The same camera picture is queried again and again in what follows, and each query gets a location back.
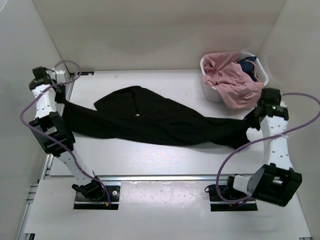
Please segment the black trousers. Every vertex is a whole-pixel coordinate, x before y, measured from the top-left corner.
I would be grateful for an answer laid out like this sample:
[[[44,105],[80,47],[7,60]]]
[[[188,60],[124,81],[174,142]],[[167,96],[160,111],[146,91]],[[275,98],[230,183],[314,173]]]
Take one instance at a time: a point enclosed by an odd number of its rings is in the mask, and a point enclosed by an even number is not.
[[[245,120],[203,116],[141,86],[114,91],[94,107],[66,102],[62,118],[72,132],[97,139],[178,147],[213,143],[233,149],[250,142]]]

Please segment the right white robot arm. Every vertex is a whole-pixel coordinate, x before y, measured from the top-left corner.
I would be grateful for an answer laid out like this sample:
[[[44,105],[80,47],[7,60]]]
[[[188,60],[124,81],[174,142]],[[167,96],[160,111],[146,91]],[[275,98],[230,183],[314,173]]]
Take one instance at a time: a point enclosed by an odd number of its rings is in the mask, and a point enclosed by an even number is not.
[[[289,112],[280,90],[264,88],[257,106],[245,116],[251,128],[262,131],[263,166],[251,177],[233,174],[228,177],[224,193],[230,200],[251,197],[285,207],[302,183],[290,161],[285,138]]]

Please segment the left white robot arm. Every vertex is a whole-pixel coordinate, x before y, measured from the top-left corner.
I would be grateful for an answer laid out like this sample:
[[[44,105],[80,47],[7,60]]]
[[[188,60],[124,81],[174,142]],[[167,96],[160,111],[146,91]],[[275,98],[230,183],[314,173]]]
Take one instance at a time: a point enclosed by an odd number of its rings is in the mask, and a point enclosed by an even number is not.
[[[66,86],[58,80],[66,80],[63,70],[37,67],[32,70],[34,79],[29,83],[35,103],[34,120],[27,123],[46,154],[60,160],[75,177],[72,188],[86,199],[109,201],[109,194],[101,180],[90,170],[74,148],[76,142],[57,110],[58,104],[66,103]]]

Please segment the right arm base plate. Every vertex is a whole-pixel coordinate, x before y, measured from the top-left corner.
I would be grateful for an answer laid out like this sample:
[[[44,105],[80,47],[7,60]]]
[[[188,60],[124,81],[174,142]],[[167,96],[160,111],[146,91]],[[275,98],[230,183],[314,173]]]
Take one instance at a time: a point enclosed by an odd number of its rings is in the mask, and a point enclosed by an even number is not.
[[[224,198],[236,200],[237,198],[244,198],[245,195],[239,191],[229,191],[226,185],[219,186],[220,193]],[[210,211],[211,212],[255,212],[258,210],[255,200],[247,200],[244,203],[229,203],[223,201],[216,191],[216,185],[208,185],[204,192],[209,195]]]

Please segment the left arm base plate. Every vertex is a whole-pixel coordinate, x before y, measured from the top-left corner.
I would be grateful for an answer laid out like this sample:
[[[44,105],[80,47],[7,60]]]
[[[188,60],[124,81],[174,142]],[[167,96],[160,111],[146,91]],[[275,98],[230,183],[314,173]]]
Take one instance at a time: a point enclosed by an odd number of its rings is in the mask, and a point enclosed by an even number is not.
[[[107,195],[100,193],[94,198],[85,198],[80,192],[75,194],[73,209],[74,210],[118,210],[121,186],[118,185],[107,185],[106,186],[109,196],[110,203],[107,203]]]

